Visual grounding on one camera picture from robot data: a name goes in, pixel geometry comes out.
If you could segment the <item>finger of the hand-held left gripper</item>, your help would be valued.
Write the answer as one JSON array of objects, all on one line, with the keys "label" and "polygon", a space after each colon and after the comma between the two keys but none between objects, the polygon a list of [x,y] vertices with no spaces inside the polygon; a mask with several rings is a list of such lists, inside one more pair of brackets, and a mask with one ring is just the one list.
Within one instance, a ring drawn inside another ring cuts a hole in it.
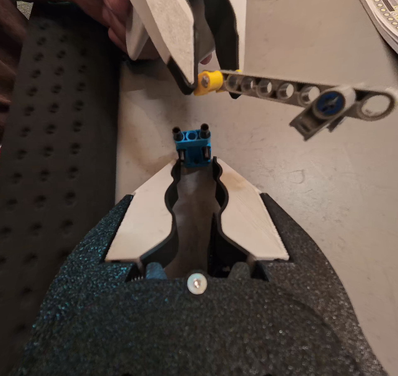
[{"label": "finger of the hand-held left gripper", "polygon": [[244,69],[247,0],[223,0],[216,34],[216,55],[222,70]]},{"label": "finger of the hand-held left gripper", "polygon": [[197,86],[195,22],[189,0],[129,0],[184,95]]}]

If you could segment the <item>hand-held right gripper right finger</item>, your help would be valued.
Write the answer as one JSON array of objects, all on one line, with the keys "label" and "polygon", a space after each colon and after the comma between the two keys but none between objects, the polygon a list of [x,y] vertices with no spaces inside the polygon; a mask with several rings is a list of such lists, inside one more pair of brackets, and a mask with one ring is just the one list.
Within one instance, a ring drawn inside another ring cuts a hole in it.
[{"label": "hand-held right gripper right finger", "polygon": [[227,277],[236,263],[246,263],[252,277],[266,277],[262,262],[289,261],[261,191],[216,156],[212,176],[219,209],[212,216],[208,274]]}]

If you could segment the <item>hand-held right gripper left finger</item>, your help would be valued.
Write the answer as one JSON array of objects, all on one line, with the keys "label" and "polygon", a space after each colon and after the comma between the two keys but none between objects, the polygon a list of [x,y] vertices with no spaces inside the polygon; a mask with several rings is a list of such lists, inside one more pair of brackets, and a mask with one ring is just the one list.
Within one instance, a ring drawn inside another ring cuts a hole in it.
[{"label": "hand-held right gripper left finger", "polygon": [[165,268],[173,261],[179,246],[173,207],[180,178],[181,162],[173,160],[134,191],[106,262],[134,263],[138,268],[157,262]]}]

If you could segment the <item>long grey building beam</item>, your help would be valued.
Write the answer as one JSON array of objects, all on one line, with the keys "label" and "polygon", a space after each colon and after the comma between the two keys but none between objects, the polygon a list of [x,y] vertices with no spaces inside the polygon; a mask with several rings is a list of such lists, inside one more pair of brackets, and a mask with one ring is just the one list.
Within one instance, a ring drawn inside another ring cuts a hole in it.
[{"label": "long grey building beam", "polygon": [[[312,83],[291,79],[245,74],[241,82],[241,95],[305,108],[319,94],[341,85]],[[365,121],[378,121],[397,110],[397,90],[375,89],[364,85],[351,86],[356,91],[356,102],[345,116]]]}]

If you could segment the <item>blue panel with black pins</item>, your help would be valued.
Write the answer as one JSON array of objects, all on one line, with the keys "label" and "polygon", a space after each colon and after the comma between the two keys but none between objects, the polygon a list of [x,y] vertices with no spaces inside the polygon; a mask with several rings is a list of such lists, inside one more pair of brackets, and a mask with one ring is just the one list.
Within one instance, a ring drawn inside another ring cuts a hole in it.
[{"label": "blue panel with black pins", "polygon": [[172,129],[178,159],[185,168],[200,168],[210,164],[212,159],[211,132],[208,124],[199,129],[182,131]]}]

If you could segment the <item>short grey connector piece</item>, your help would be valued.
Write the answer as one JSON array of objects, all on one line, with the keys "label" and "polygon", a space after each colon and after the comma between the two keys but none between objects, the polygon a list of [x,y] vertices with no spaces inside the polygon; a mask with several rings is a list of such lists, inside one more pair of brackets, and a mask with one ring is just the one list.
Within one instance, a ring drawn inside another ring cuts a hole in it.
[{"label": "short grey connector piece", "polygon": [[[340,92],[345,98],[345,105],[344,108],[334,116],[322,117],[315,110],[315,104],[321,94],[329,91]],[[356,102],[356,91],[354,88],[347,85],[326,89],[322,91],[319,96],[309,105],[306,105],[304,110],[289,123],[289,126],[294,128],[305,141],[312,138],[321,130],[331,126],[333,122],[341,120]]]}]

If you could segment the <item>blue connector pin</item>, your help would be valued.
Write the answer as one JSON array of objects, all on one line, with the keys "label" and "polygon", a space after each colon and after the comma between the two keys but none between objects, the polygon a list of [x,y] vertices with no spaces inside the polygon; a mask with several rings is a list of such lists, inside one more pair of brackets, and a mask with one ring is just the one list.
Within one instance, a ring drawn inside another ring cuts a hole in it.
[{"label": "blue connector pin", "polygon": [[329,91],[321,94],[316,101],[315,110],[322,117],[331,117],[339,113],[345,105],[344,96],[337,91]]}]

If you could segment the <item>person's left hand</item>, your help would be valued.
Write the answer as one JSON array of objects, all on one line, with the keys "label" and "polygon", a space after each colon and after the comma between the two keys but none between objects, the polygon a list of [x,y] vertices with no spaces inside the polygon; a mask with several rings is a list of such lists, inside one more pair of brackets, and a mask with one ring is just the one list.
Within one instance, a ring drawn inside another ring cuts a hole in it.
[{"label": "person's left hand", "polygon": [[129,0],[72,0],[108,29],[111,41],[127,54],[126,26],[132,12]]}]

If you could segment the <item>black perforated pad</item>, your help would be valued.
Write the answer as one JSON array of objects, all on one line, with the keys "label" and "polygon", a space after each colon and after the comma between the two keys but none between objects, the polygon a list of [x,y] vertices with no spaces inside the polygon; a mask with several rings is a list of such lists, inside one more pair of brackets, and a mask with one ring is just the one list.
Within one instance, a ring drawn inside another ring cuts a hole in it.
[{"label": "black perforated pad", "polygon": [[33,6],[1,148],[2,358],[115,203],[120,67],[105,28],[76,6]]}]

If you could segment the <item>instruction booklet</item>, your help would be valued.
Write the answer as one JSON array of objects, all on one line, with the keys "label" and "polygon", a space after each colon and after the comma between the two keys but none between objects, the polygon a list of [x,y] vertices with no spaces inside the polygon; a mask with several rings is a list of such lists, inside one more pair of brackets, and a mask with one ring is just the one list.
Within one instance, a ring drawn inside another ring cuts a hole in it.
[{"label": "instruction booklet", "polygon": [[390,46],[398,52],[398,0],[360,0],[372,24]]}]

